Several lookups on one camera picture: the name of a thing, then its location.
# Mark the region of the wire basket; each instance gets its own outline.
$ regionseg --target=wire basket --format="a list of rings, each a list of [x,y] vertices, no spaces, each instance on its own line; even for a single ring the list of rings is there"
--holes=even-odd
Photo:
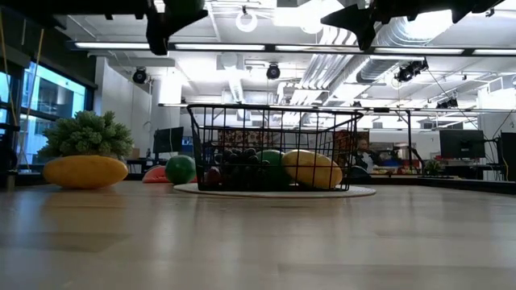
[[[362,113],[189,105],[202,191],[349,190]]]

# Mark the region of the yellow squash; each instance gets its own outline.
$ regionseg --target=yellow squash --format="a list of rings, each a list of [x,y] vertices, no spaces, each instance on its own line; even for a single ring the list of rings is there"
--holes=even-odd
[[[299,183],[318,189],[334,188],[342,181],[339,165],[328,157],[306,150],[294,150],[283,155],[281,165]]]
[[[127,167],[110,157],[75,155],[48,162],[43,176],[49,183],[66,189],[99,189],[126,178]]]

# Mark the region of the spotlight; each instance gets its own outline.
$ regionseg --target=spotlight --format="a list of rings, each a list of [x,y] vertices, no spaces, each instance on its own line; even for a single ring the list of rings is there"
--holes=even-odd
[[[132,81],[136,84],[144,85],[148,81],[148,74],[145,70],[145,68],[136,68],[135,74],[132,75]]]
[[[457,101],[456,97],[451,97],[447,99],[446,101],[440,102],[435,107],[436,109],[448,109],[448,108],[458,108],[459,102]]]
[[[269,80],[276,80],[281,75],[280,68],[277,67],[277,64],[270,64],[267,69],[267,78]]]
[[[437,104],[437,106],[435,108],[436,109],[447,109],[448,108],[448,103],[447,103],[447,101],[439,103],[439,104]]]
[[[457,101],[456,98],[449,99],[447,103],[448,103],[448,107],[450,107],[450,108],[457,108],[457,107],[459,107],[459,102]]]
[[[394,76],[399,82],[407,82],[428,69],[427,59],[423,61],[412,61],[407,66],[400,67],[400,71]]]

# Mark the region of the cable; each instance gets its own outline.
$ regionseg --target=cable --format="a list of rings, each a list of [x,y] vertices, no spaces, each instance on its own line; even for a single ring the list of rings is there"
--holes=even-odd
[[[510,117],[510,115],[514,112],[514,109],[512,109],[508,114],[505,120],[501,123],[501,125],[498,127],[498,129],[494,132],[493,137],[491,139],[494,139],[494,136],[497,135],[498,131],[506,124],[507,119]]]
[[[446,97],[450,97],[450,96],[448,96],[448,93],[446,92],[446,90],[444,90],[444,89],[443,89],[443,86],[441,86],[441,84],[440,84],[440,83],[437,81],[437,79],[434,77],[434,74],[430,71],[430,69],[428,69],[427,71],[428,71],[428,73],[430,73],[430,75],[431,75],[431,76],[432,76],[432,78],[434,79],[435,83],[436,83],[436,84],[441,88],[441,90],[443,91],[444,95],[445,95]],[[465,116],[465,117],[466,117],[466,119],[467,119],[467,120],[468,120],[472,125],[474,125],[474,126],[475,126],[475,128],[476,128],[477,130],[479,130],[479,131],[480,131],[480,128],[479,128],[477,125],[475,125],[475,123],[473,123],[473,122],[472,122],[472,120],[468,117],[468,115],[466,115],[466,114],[464,113],[464,111],[463,111],[461,108],[457,107],[457,109],[459,110],[459,112],[460,112],[463,116]],[[486,140],[488,140],[488,138],[487,138],[487,136],[485,135],[484,131],[482,131],[482,134],[484,135],[484,138],[485,138]],[[491,157],[493,157],[493,158],[494,158],[493,145],[491,145],[491,142],[488,142],[488,145],[489,145],[489,149],[491,150]],[[494,160],[493,160],[493,159],[487,158],[487,156],[486,156],[485,158],[486,158],[488,161],[490,161],[490,162],[494,163]]]
[[[501,155],[501,159],[503,160],[503,163],[506,165],[506,181],[509,181],[509,165],[507,164],[506,158]]]
[[[9,82],[9,70],[7,67],[7,50],[6,50],[6,41],[5,41],[4,30],[3,30],[3,18],[2,18],[2,9],[1,8],[0,8],[0,40],[2,41],[3,64],[4,64],[4,69],[6,71],[6,85],[7,85],[7,90],[9,92],[8,96],[9,96],[9,103],[10,103],[10,112],[12,114],[12,118],[15,123],[15,126],[18,126],[18,118],[17,118],[15,104],[14,104],[13,97],[12,97],[12,88],[10,87],[10,82]],[[15,137],[19,138],[19,131],[15,132]],[[25,152],[23,152],[22,147],[19,150],[19,155],[23,156],[23,158],[25,159],[25,163],[27,163],[27,167],[29,168],[28,162],[27,162],[27,156],[25,155]]]
[[[23,130],[26,131],[26,132],[27,132],[28,127],[29,127],[29,115],[31,114],[32,95],[34,94],[35,79],[36,79],[36,76],[37,76],[37,73],[38,73],[38,67],[40,66],[41,47],[43,46],[44,34],[45,34],[45,30],[44,30],[44,28],[41,28],[40,45],[38,46],[38,54],[36,55],[36,58],[35,58],[34,76],[32,77],[32,86],[31,86],[31,91],[30,91],[30,94],[29,94],[29,101],[28,101],[28,104],[27,104],[27,114],[25,115],[25,126],[23,128]],[[22,141],[20,142],[20,147],[19,147],[20,148],[19,149],[19,154],[20,155],[25,154],[25,153],[23,153],[24,145],[25,145],[25,138],[22,138]],[[27,169],[31,170],[31,167],[29,166],[29,163],[27,161],[27,157],[25,157],[25,162],[27,163]]]

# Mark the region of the window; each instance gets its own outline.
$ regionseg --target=window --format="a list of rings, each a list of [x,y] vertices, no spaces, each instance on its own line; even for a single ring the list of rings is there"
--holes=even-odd
[[[9,101],[9,89],[7,88],[7,81],[10,82],[10,77],[6,78],[6,74],[0,72],[0,101]]]
[[[31,83],[34,78],[35,64],[25,70],[23,78],[22,107],[28,108]],[[86,87],[75,83],[42,66],[38,67],[34,80],[31,110],[70,118],[84,109]]]
[[[23,151],[27,160],[20,160],[21,164],[45,164],[48,159],[38,155],[38,151],[47,144],[47,138],[43,136],[45,129],[55,126],[57,118],[71,118],[77,111],[85,107],[86,88],[70,79],[63,77],[43,66],[39,66],[36,78],[34,78],[35,64],[31,63],[29,69],[25,69],[23,78],[22,108],[28,109],[32,82],[34,89],[31,99],[31,111],[28,118],[27,129],[26,115],[19,116],[22,128],[19,134],[17,152],[23,144]]]
[[[0,123],[5,123],[5,122],[7,122],[7,110],[0,109]],[[0,129],[0,135],[5,134],[5,133],[6,133],[5,130]]]
[[[26,126],[26,117],[27,116],[25,114],[20,115],[21,128],[25,128]],[[37,130],[41,130],[41,128],[49,128],[55,124],[56,123],[53,121],[29,116],[27,130],[22,129],[19,133],[18,148],[16,150],[19,153],[19,147],[23,142],[23,152],[25,153],[29,164],[45,164],[48,161],[47,159],[38,156],[38,151],[47,144],[47,137],[41,134],[43,133],[42,131],[37,132]],[[25,164],[25,162],[26,160],[20,160],[21,164]]]

